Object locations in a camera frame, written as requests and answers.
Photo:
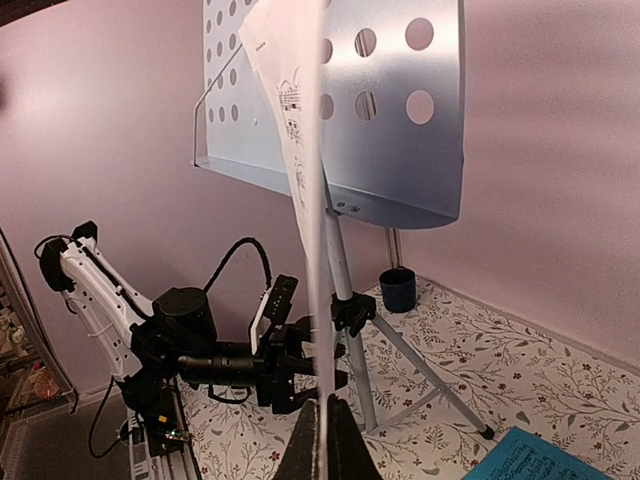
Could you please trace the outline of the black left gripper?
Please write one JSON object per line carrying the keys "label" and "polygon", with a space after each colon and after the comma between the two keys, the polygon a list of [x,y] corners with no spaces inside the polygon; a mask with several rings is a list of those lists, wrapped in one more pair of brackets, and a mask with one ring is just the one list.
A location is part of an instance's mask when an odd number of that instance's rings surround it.
{"label": "black left gripper", "polygon": [[[131,350],[141,361],[149,381],[179,376],[193,388],[208,387],[211,399],[239,404],[214,393],[215,386],[245,388],[256,392],[258,404],[275,414],[300,409],[318,390],[296,391],[294,377],[312,376],[313,360],[303,356],[302,332],[285,322],[276,328],[256,355],[251,345],[224,342],[217,336],[208,296],[197,287],[172,288],[152,302],[153,315],[130,327]],[[345,345],[334,348],[334,359],[345,355]],[[346,371],[334,371],[334,389],[349,381]]]}

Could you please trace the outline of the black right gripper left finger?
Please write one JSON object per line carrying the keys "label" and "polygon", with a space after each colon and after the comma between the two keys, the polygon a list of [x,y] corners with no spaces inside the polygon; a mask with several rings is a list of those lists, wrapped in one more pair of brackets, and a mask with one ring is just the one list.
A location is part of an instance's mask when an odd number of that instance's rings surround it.
{"label": "black right gripper left finger", "polygon": [[320,413],[316,400],[307,400],[299,411],[279,464],[280,480],[319,478]]}

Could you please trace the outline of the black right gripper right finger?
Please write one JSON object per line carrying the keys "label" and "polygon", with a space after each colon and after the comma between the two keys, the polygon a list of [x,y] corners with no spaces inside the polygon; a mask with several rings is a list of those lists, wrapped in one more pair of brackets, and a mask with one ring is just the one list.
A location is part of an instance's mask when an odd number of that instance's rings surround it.
{"label": "black right gripper right finger", "polygon": [[328,479],[381,480],[346,400],[328,399]]}

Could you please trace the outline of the blue sheet music page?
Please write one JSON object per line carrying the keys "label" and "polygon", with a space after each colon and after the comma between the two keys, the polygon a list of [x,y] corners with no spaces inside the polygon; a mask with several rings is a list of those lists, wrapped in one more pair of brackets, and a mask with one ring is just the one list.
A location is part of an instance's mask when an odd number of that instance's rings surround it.
{"label": "blue sheet music page", "polygon": [[542,438],[513,427],[463,479],[597,480],[609,476]]}

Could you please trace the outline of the white perforated music stand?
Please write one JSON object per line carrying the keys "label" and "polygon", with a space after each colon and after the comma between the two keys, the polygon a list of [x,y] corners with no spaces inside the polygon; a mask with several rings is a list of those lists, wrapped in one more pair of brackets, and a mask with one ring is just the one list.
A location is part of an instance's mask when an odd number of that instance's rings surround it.
{"label": "white perforated music stand", "polygon": [[193,110],[196,166],[305,199],[299,64],[324,16],[317,90],[331,317],[344,332],[365,427],[377,426],[361,330],[374,325],[485,438],[494,432],[351,284],[341,216],[430,229],[460,213],[464,5],[460,1],[206,1],[204,90]]}

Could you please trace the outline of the white sheet music page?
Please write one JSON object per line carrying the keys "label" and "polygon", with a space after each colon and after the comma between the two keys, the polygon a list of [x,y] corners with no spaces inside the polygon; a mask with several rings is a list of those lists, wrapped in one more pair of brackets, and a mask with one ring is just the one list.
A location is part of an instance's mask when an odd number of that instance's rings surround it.
{"label": "white sheet music page", "polygon": [[306,255],[319,386],[318,476],[329,476],[328,398],[335,390],[326,254],[319,100],[324,6],[320,1],[259,1],[240,27],[251,68],[274,114]]}

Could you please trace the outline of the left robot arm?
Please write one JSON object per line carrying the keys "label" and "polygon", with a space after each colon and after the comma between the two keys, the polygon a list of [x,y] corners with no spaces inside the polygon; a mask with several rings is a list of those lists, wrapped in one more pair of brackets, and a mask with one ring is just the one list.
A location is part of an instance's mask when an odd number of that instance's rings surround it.
{"label": "left robot arm", "polygon": [[208,293],[204,287],[172,287],[154,300],[135,290],[104,259],[98,229],[88,221],[70,235],[52,235],[34,249],[48,286],[62,295],[69,310],[84,324],[108,361],[111,378],[126,406],[146,421],[165,423],[163,401],[169,381],[181,378],[193,389],[217,386],[245,390],[275,414],[289,414],[317,389],[299,391],[296,376],[311,377],[313,361],[302,345],[310,341],[308,322],[287,321],[298,281],[271,273],[265,249],[245,237],[225,254],[221,265],[244,245],[260,258],[266,289],[249,325],[249,340],[219,340]]}

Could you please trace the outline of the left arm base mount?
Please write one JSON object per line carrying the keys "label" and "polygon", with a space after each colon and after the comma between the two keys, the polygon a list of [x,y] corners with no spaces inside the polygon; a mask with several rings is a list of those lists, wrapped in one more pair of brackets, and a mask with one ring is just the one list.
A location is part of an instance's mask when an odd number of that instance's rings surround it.
{"label": "left arm base mount", "polygon": [[140,435],[146,441],[152,457],[183,451],[191,444],[193,436],[185,426],[180,396],[174,379],[165,381],[159,393],[145,407],[139,405],[123,382],[117,382],[127,408],[143,430]]}

